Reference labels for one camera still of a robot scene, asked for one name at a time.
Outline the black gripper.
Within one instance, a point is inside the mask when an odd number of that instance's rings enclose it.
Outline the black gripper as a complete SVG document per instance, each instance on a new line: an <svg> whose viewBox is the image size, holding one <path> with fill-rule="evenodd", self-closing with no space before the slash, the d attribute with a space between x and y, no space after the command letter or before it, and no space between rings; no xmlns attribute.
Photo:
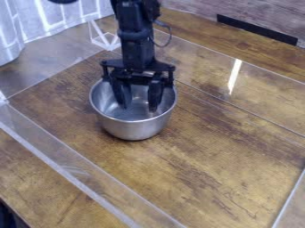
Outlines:
<svg viewBox="0 0 305 228"><path fill-rule="evenodd" d="M103 79L111 82L114 97L126 109L132 101L131 85L147 86L148 111L155 112L162 101L163 87L172 86L175 66L155 57L154 31L118 30L122 58L103 60Z"/></svg>

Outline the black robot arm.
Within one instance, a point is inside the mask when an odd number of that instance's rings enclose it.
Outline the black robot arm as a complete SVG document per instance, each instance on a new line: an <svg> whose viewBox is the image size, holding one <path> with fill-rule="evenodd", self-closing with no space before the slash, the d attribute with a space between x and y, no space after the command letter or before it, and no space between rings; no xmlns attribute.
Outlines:
<svg viewBox="0 0 305 228"><path fill-rule="evenodd" d="M158 0L111 0L118 21L116 35L122 45L122 59L104 60L103 80L110 83L119 106L130 106L131 85L147 87L147 106L155 112L162 101L166 87L172 87L175 66L155 58L154 26L170 30L158 20Z"/></svg>

